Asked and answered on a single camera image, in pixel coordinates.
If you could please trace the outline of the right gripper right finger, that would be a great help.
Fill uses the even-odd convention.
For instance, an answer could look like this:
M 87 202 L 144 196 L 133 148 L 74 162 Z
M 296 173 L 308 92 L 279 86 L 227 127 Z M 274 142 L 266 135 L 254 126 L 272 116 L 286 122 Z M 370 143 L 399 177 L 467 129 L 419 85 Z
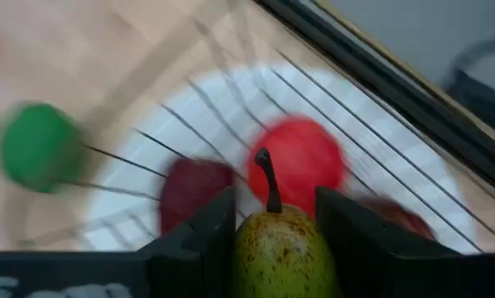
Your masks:
M 315 214 L 345 298 L 475 298 L 461 254 L 405 227 L 401 206 L 319 186 Z

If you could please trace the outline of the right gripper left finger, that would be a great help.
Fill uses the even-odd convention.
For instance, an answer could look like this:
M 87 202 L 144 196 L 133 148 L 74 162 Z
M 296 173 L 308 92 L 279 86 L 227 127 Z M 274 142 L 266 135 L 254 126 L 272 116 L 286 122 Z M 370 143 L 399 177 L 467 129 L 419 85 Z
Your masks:
M 228 187 L 190 219 L 139 250 L 151 298 L 225 298 L 236 228 L 236 189 Z

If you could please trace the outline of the dark maroon apple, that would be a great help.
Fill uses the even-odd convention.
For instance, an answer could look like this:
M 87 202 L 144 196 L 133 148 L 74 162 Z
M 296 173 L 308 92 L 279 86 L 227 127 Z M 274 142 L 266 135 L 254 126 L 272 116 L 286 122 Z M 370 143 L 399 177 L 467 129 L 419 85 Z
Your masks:
M 191 218 L 234 181 L 234 170 L 223 162 L 176 158 L 158 196 L 161 235 Z

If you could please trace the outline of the speckled green pear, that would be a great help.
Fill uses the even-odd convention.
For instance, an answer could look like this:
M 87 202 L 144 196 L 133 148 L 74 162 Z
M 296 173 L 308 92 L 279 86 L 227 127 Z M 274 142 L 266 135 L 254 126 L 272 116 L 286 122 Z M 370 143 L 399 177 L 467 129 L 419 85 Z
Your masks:
M 344 298 L 325 237 L 308 214 L 281 201 L 270 152 L 254 156 L 268 185 L 266 209 L 239 226 L 230 298 Z

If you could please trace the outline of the white round plate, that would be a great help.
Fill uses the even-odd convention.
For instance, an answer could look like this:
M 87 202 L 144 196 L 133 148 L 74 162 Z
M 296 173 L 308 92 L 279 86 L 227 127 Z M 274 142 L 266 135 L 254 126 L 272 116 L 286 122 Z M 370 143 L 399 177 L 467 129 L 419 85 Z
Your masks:
M 288 62 L 211 71 L 182 83 L 139 120 L 122 144 L 105 151 L 89 198 L 86 235 L 101 250 L 137 248 L 158 233 L 153 195 L 181 156 L 226 162 L 238 184 L 237 217 L 262 206 L 247 183 L 246 160 L 257 134 L 297 113 L 312 118 L 343 148 L 350 196 L 384 195 L 419 214 L 440 243 L 459 252 L 495 242 L 468 206 L 473 182 L 349 81 Z

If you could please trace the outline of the green lime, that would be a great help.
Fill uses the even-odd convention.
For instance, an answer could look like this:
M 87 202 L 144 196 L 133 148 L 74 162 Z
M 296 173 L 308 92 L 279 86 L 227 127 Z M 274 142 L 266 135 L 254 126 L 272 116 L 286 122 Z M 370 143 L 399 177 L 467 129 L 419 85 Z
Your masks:
M 83 140 L 83 130 L 57 107 L 22 103 L 2 123 L 0 167 L 8 179 L 28 190 L 54 193 L 82 171 Z

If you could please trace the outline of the black aluminium table frame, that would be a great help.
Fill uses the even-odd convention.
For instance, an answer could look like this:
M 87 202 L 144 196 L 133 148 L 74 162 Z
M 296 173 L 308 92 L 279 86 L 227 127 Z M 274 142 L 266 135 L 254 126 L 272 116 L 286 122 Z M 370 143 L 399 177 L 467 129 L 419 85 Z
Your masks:
M 255 2 L 495 188 L 495 138 L 449 95 L 401 65 L 352 23 L 317 3 Z

